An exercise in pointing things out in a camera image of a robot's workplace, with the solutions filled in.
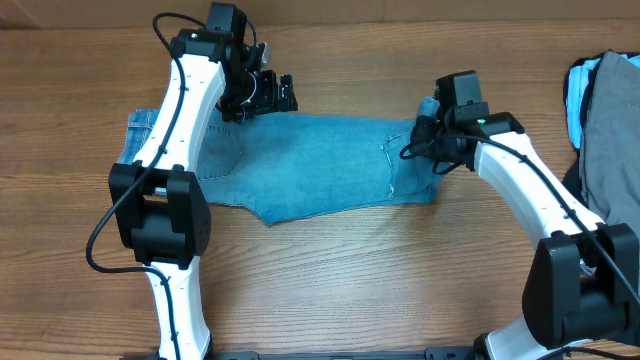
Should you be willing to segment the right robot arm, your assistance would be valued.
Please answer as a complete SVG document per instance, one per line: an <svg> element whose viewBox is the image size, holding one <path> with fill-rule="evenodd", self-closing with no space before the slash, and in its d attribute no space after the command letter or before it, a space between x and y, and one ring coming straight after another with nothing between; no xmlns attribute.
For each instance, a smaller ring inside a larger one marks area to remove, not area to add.
<svg viewBox="0 0 640 360"><path fill-rule="evenodd" d="M491 113L475 71L436 82L439 108L420 115L404 159L425 157L442 174L466 166L491 185L535 249L522 314L469 347L435 347L428 359L564 359L612 353L589 347L609 340L639 344L639 239L582 205L546 167L509 112Z"/></svg>

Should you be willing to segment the light blue denim jeans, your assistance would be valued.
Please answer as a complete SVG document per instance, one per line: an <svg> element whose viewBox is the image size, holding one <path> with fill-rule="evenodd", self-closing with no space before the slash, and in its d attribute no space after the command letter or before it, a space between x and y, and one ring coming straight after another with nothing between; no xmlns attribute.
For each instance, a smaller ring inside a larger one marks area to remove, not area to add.
<svg viewBox="0 0 640 360"><path fill-rule="evenodd" d="M412 120L271 113L241 124L213 111L194 168L210 204L267 225L363 207L424 204L440 176L404 160Z"/></svg>

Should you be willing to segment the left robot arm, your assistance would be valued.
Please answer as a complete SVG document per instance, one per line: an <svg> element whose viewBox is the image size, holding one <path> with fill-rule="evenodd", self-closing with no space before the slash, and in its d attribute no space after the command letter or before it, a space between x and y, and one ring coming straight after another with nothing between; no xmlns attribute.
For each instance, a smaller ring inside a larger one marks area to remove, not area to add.
<svg viewBox="0 0 640 360"><path fill-rule="evenodd" d="M171 57L169 84L149 137L132 163L116 163L108 184L107 218L134 253L134 272L149 279L161 343L157 359L208 359L199 281L211 213L196 178L209 118L241 123L298 108L289 75L267 67L267 46L245 42L254 25L231 3L211 4L206 22L162 41Z"/></svg>

